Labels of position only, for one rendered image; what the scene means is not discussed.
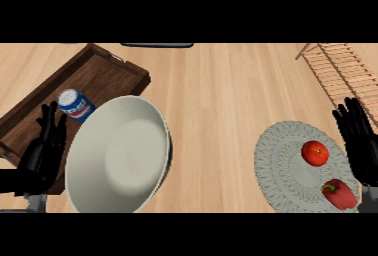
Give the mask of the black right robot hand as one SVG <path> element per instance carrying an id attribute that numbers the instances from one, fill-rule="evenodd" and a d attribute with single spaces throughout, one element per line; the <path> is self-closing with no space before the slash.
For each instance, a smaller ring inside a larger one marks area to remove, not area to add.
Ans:
<path id="1" fill-rule="evenodd" d="M 344 140 L 354 178 L 365 186 L 378 187 L 378 134 L 356 98 L 345 98 L 332 111 Z"/>

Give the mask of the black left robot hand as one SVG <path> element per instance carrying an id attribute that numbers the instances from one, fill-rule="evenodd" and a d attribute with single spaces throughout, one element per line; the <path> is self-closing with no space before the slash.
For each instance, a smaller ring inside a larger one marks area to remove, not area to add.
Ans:
<path id="1" fill-rule="evenodd" d="M 66 145 L 66 114 L 55 122 L 56 110 L 56 101 L 41 105 L 41 116 L 35 119 L 40 135 L 27 147 L 18 167 L 0 169 L 0 194 L 46 194 L 55 184 Z"/>

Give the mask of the grey round woven placemat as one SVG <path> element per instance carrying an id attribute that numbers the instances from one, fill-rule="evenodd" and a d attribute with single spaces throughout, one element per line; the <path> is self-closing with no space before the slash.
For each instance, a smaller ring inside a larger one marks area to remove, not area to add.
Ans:
<path id="1" fill-rule="evenodd" d="M 307 141 L 320 142 L 328 149 L 328 161 L 320 167 L 301 157 Z M 323 184 L 340 179 L 359 196 L 359 182 L 343 149 L 310 124 L 282 121 L 266 129 L 255 144 L 254 172 L 266 201 L 278 213 L 357 212 L 357 208 L 340 210 L 322 194 Z"/>

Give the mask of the red bell pepper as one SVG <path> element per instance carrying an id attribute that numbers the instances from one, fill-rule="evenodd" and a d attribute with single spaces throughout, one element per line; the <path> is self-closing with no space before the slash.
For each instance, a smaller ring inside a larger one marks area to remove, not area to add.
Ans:
<path id="1" fill-rule="evenodd" d="M 322 194 L 329 203 L 340 209 L 351 209 L 357 199 L 347 184 L 340 179 L 331 179 L 322 186 Z"/>

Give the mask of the red tomato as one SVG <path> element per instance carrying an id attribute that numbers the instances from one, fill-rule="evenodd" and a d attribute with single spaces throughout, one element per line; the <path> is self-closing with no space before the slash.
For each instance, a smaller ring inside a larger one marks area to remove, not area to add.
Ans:
<path id="1" fill-rule="evenodd" d="M 301 147 L 301 157 L 313 167 L 320 167 L 328 162 L 328 148 L 319 141 L 307 141 Z"/>

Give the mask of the blue soda can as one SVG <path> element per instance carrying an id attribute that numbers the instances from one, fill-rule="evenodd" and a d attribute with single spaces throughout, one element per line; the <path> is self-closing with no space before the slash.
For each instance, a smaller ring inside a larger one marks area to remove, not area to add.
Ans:
<path id="1" fill-rule="evenodd" d="M 58 106 L 62 112 L 80 123 L 86 121 L 96 106 L 77 89 L 66 89 L 58 96 Z"/>

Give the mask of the large white plate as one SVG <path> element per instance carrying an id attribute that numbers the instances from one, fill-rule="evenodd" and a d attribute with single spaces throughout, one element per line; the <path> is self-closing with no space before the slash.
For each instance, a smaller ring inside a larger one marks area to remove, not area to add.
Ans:
<path id="1" fill-rule="evenodd" d="M 139 211 L 164 183 L 171 158 L 171 135 L 156 106 L 131 95 L 109 100 L 69 146 L 65 187 L 75 211 Z"/>

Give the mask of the dark wooden tray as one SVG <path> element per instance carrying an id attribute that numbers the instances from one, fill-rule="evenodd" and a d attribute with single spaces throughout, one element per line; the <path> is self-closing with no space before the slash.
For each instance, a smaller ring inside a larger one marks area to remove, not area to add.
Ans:
<path id="1" fill-rule="evenodd" d="M 149 82 L 146 69 L 89 43 L 0 118 L 0 157 L 18 166 L 40 134 L 35 119 L 41 116 L 41 105 L 50 104 L 65 89 L 77 89 L 99 107 L 120 96 L 140 95 Z"/>

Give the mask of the dark grey flat object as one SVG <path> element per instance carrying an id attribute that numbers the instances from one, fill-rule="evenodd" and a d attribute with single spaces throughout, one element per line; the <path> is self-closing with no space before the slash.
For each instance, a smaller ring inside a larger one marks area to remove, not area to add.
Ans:
<path id="1" fill-rule="evenodd" d="M 146 48 L 190 48 L 193 43 L 120 43 L 128 47 L 146 47 Z"/>

